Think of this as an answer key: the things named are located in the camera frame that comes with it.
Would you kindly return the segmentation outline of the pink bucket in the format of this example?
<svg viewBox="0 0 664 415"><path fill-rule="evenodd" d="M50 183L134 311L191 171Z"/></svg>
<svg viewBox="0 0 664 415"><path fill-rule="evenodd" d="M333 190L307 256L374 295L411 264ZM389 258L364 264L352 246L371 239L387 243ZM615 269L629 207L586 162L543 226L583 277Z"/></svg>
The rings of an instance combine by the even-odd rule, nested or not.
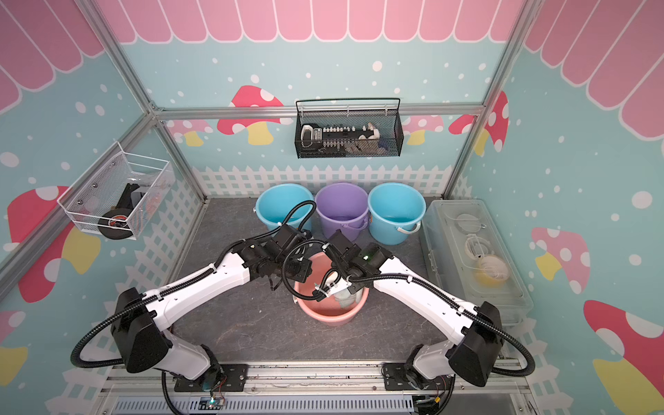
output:
<svg viewBox="0 0 664 415"><path fill-rule="evenodd" d="M330 269L331 260L324 253L317 253L310 257L312 261L312 273L305 283L296 282L294 288L303 295L312 296L313 290L322 281L326 271ZM328 326L337 327L349 323L366 304L369 289L363 288L363 297L356 307L342 310L333 297L326 297L321 302L305 301L295 298L300 309L309 317L325 323Z"/></svg>

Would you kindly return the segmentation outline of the purple bucket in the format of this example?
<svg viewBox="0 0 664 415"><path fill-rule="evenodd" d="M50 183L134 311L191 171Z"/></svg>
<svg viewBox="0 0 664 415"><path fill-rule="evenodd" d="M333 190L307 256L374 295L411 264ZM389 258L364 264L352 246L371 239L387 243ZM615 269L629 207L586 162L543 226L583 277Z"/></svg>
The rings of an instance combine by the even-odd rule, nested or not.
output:
<svg viewBox="0 0 664 415"><path fill-rule="evenodd" d="M330 238L340 231L348 240L355 241L368 227L368 193L352 183L333 183L315 196L316 212L321 221L323 235Z"/></svg>

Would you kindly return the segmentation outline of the teal bucket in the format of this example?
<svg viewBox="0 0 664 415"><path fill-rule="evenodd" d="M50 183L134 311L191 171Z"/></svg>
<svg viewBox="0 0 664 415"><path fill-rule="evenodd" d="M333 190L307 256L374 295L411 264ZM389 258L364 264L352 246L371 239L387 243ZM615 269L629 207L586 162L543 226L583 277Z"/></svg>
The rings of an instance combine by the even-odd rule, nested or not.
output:
<svg viewBox="0 0 664 415"><path fill-rule="evenodd" d="M304 186L285 183L269 188L256 202L254 211L269 231L276 229L300 202L313 201L314 195Z"/></svg>
<svg viewBox="0 0 664 415"><path fill-rule="evenodd" d="M402 183L383 183L368 194L369 231L380 244L397 246L418 233L426 211L423 195Z"/></svg>

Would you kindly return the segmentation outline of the light green cloth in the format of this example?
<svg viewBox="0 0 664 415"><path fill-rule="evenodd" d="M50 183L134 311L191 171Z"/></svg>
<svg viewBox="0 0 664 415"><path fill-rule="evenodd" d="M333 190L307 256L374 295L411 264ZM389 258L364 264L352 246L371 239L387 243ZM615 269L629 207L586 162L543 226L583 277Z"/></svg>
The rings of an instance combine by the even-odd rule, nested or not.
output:
<svg viewBox="0 0 664 415"><path fill-rule="evenodd" d="M351 294L350 290L342 290L333 296L337 304L342 310L349 310L357 306L363 297L363 289L358 290L356 293Z"/></svg>

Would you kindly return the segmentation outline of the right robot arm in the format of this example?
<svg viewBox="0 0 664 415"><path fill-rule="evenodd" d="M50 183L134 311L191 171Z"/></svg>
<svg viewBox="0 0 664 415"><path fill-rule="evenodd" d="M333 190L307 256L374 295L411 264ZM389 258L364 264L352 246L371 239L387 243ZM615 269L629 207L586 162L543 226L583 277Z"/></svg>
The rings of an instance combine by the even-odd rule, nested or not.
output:
<svg viewBox="0 0 664 415"><path fill-rule="evenodd" d="M320 301L347 288L373 287L423 316L443 333L442 342L418 346L409 359L415 375L427 380L457 375L483 387L491 375L527 377L536 364L530 351L506 332L496 306L475 305L445 292L406 266L377 243L359 247L340 232L329 240L304 240L279 256L280 278L308 277L309 259L295 253L318 246L331 261L337 277L321 282L309 301Z"/></svg>

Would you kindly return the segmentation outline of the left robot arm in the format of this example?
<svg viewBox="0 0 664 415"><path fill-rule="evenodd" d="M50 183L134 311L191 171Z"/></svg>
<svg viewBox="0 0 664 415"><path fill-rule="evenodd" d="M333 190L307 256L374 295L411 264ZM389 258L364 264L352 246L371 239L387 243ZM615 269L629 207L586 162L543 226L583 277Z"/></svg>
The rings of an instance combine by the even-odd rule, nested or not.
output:
<svg viewBox="0 0 664 415"><path fill-rule="evenodd" d="M266 233L241 239L224 248L213 263L180 280L140 293L131 288L121 293L112 316L93 327L74 346L70 361L76 368L105 368L123 364L130 373L148 369L215 394L227 380L223 366L211 349L173 335L171 326L190 311L215 297L257 278L272 279L290 252L305 249L311 236L302 224L289 221L300 210L309 219L313 201L297 204L279 225ZM104 329L110 329L120 356L103 361L83 358L84 348Z"/></svg>

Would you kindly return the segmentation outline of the clear plastic storage box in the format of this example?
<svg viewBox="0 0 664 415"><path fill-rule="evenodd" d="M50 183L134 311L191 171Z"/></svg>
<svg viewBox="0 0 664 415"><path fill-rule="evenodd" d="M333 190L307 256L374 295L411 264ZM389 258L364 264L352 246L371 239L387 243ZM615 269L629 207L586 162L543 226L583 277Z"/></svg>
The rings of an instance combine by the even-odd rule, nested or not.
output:
<svg viewBox="0 0 664 415"><path fill-rule="evenodd" d="M521 323L534 307L482 201L433 201L422 220L420 240L427 278L472 304L493 304L503 326Z"/></svg>

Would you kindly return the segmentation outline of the white power strip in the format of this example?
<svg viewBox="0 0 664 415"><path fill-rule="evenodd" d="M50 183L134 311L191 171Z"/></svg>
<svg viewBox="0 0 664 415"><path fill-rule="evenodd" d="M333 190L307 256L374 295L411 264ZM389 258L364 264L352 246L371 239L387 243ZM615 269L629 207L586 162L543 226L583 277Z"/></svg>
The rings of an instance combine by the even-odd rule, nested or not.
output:
<svg viewBox="0 0 664 415"><path fill-rule="evenodd" d="M378 150L380 130L372 123L355 126L321 127L318 124L305 124L300 130L297 143L302 149L319 152L345 150L347 153Z"/></svg>

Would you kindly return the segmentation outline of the black tape dispenser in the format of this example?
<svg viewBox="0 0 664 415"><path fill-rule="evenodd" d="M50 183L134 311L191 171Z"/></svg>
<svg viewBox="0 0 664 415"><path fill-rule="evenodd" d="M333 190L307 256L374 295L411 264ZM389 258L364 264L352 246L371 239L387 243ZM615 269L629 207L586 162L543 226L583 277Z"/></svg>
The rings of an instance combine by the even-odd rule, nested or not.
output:
<svg viewBox="0 0 664 415"><path fill-rule="evenodd" d="M127 183L117 204L98 221L98 230L109 240L124 240L134 236L130 216L138 206L141 195L137 183Z"/></svg>

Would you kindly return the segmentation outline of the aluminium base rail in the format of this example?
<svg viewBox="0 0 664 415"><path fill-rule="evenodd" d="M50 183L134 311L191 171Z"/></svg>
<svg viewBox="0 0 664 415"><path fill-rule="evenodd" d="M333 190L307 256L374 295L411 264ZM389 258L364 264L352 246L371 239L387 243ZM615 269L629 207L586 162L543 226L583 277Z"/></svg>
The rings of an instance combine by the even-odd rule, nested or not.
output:
<svg viewBox="0 0 664 415"><path fill-rule="evenodd" d="M255 361L221 392L169 391L183 414L426 414L421 405L444 397L446 383L426 391L392 389L381 361ZM160 375L114 368L93 414L168 414ZM445 414L538 414L527 382L493 377L485 387L457 380Z"/></svg>

